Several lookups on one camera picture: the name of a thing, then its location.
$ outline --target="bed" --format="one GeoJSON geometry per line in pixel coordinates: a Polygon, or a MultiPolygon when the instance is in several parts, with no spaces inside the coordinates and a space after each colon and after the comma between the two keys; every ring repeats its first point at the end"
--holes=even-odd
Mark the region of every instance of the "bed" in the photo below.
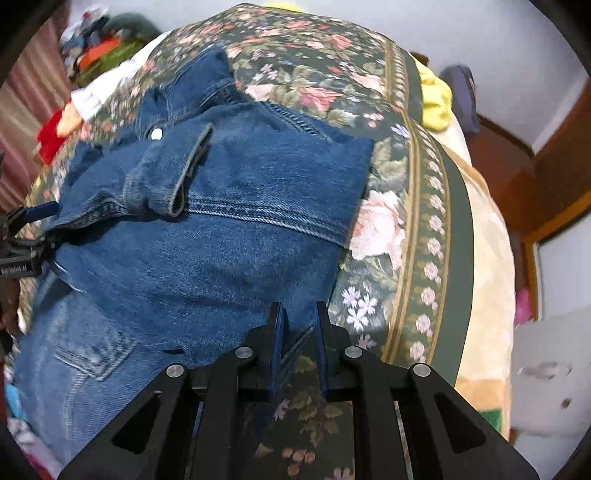
{"type": "MultiPolygon", "coordinates": [[[[113,141],[146,89],[220,42],[238,89],[253,100],[269,99],[376,141],[350,250],[339,264],[331,321],[385,362],[431,364],[507,435],[514,316],[508,234],[470,166],[457,121],[433,135],[421,126],[414,60],[379,33],[250,4],[174,30],[66,141],[27,203],[58,200],[78,140],[113,141]]],[[[33,292],[34,281],[23,282],[27,323],[33,292]]],[[[350,405],[326,404],[315,376],[314,356],[304,351],[250,478],[352,478],[350,405]]]]}

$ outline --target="striped curtain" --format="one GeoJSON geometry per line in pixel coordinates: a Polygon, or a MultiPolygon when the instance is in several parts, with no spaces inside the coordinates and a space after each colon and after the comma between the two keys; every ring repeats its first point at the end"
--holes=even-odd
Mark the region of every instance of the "striped curtain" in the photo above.
{"type": "Polygon", "coordinates": [[[35,136],[64,106],[72,89],[59,51],[69,3],[62,5],[21,53],[0,87],[0,151],[5,151],[0,179],[0,210],[23,204],[41,170],[35,136]]]}

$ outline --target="black metal bracket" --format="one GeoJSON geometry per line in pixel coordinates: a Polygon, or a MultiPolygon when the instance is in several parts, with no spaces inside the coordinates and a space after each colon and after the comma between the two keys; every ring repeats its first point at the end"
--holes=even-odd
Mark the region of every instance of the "black metal bracket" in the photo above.
{"type": "Polygon", "coordinates": [[[187,465],[193,480],[238,478],[239,404],[266,403],[277,395],[292,367],[281,362],[286,333],[285,310],[273,303],[266,324],[252,329],[244,346],[214,364],[191,370],[169,365],[64,468],[59,479],[182,479],[187,465]]]}
{"type": "Polygon", "coordinates": [[[406,478],[398,403],[415,480],[537,480],[534,468],[426,364],[384,364],[350,344],[318,302],[319,378],[328,401],[353,401],[355,478],[406,478]]]}
{"type": "Polygon", "coordinates": [[[0,215],[0,277],[34,277],[41,273],[44,258],[58,247],[56,241],[45,236],[30,240],[15,235],[26,224],[58,212],[59,204],[49,202],[37,207],[18,207],[7,215],[0,215]]]}
{"type": "MultiPolygon", "coordinates": [[[[415,480],[539,480],[434,369],[382,363],[351,345],[344,328],[331,325],[323,302],[316,307],[320,386],[328,401],[353,403],[357,480],[407,478],[395,402],[415,480]]],[[[286,328],[285,310],[274,303],[266,325],[251,330],[244,346],[214,364],[192,370],[169,365],[64,468],[59,480],[242,478],[241,408],[273,400],[289,377],[296,359],[283,360],[286,328]]]]}

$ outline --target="floral bedspread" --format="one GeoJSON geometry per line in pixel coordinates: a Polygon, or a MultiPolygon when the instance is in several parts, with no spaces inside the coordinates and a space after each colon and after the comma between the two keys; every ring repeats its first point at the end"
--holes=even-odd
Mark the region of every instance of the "floral bedspread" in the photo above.
{"type": "MultiPolygon", "coordinates": [[[[330,318],[384,361],[430,363],[453,385],[472,301],[472,217],[457,168],[420,125],[414,60],[383,35],[334,18],[249,4],[179,28],[69,138],[28,202],[59,199],[78,139],[113,141],[134,119],[143,92],[172,79],[211,43],[226,46],[236,86],[254,100],[269,99],[376,141],[330,318]]],[[[29,281],[21,304],[32,291],[29,281]]],[[[353,478],[350,405],[324,402],[312,359],[304,352],[298,362],[256,453],[253,480],[353,478]]]]}

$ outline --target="blue cloth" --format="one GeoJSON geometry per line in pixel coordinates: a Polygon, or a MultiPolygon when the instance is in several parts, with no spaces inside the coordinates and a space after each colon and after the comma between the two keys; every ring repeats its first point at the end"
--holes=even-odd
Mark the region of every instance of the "blue cloth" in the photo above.
{"type": "Polygon", "coordinates": [[[372,147],[249,101],[220,47],[147,91],[113,145],[80,143],[50,226],[67,241],[46,265],[16,369],[58,458],[169,363],[239,346],[272,301],[295,345],[332,292],[372,147]]]}

